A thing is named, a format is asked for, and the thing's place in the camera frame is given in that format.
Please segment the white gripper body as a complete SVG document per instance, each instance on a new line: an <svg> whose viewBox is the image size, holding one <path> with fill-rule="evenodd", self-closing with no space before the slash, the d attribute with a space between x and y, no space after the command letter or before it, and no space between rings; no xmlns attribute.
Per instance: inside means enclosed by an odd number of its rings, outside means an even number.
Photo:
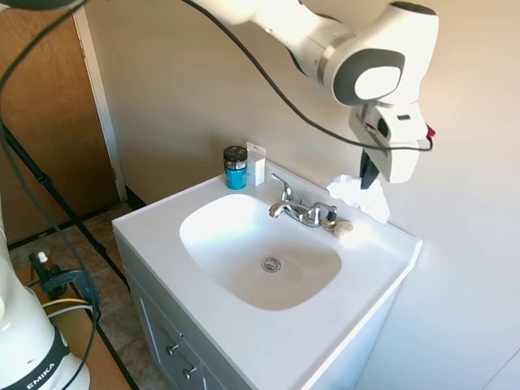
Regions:
<svg viewBox="0 0 520 390"><path fill-rule="evenodd" d="M351 110L349 126L379 169L379 176L392 184L410 179L421 141L417 106L357 106Z"/></svg>

